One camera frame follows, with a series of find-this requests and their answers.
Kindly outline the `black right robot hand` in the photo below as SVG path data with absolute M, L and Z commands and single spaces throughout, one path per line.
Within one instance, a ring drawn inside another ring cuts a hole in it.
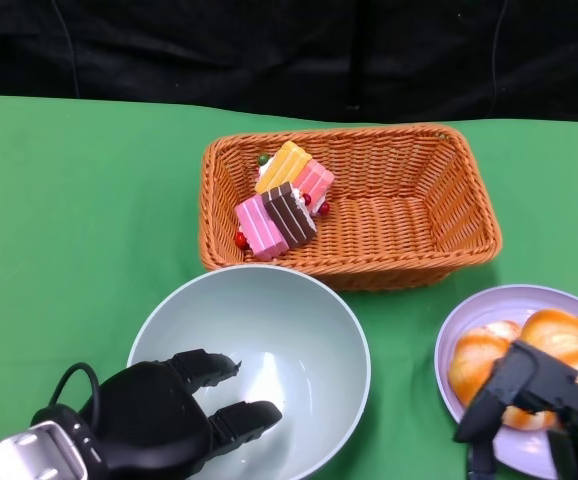
M 453 440 L 467 449 L 468 479 L 494 479 L 494 438 L 510 406 L 553 412 L 547 431 L 557 477 L 578 479 L 578 371 L 523 341 L 515 341 L 466 408 Z

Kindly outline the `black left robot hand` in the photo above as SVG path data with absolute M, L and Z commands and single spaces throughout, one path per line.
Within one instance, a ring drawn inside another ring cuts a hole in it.
M 107 379 L 81 418 L 91 427 L 113 479 L 188 478 L 206 462 L 258 439 L 282 418 L 270 401 L 240 401 L 206 414 L 194 394 L 239 373 L 203 349 L 143 361 Z

